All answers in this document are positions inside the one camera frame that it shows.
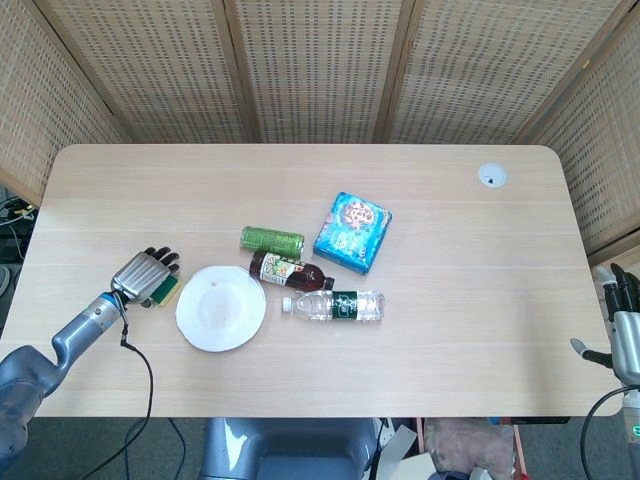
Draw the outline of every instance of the water bottle label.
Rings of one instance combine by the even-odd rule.
[[[260,280],[284,287],[289,275],[300,272],[303,268],[302,265],[290,262],[280,255],[267,253],[260,268]]]
[[[358,292],[333,292],[333,318],[358,316]]]

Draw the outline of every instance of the green can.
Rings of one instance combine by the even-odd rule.
[[[244,227],[240,245],[248,250],[264,250],[299,260],[304,248],[304,235],[267,228]]]

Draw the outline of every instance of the gray carpet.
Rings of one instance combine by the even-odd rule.
[[[620,402],[612,398],[611,402]],[[583,480],[580,463],[582,418],[567,425],[524,425],[520,427],[522,448],[529,475],[534,480]],[[597,417],[587,437],[587,459],[597,480],[631,478],[622,414]]]
[[[135,419],[36,418],[29,425],[25,454],[7,473],[8,480],[77,479],[122,445]],[[204,442],[203,419],[177,419],[187,456],[180,479],[197,479]],[[583,480],[578,440],[582,419],[568,425],[520,427],[529,475],[534,480]],[[620,415],[596,418],[589,435],[589,460],[598,480],[630,478]],[[166,419],[153,419],[131,447],[130,472],[135,480],[174,478],[181,455],[180,441]],[[95,479],[124,479],[119,458]]]

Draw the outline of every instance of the white bottle cap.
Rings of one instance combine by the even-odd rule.
[[[290,313],[293,309],[293,301],[291,297],[283,297],[282,298],[282,311],[286,313]]]

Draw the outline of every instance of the sponge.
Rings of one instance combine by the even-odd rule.
[[[151,294],[151,299],[164,307],[180,288],[182,288],[182,283],[173,275],[169,275]]]

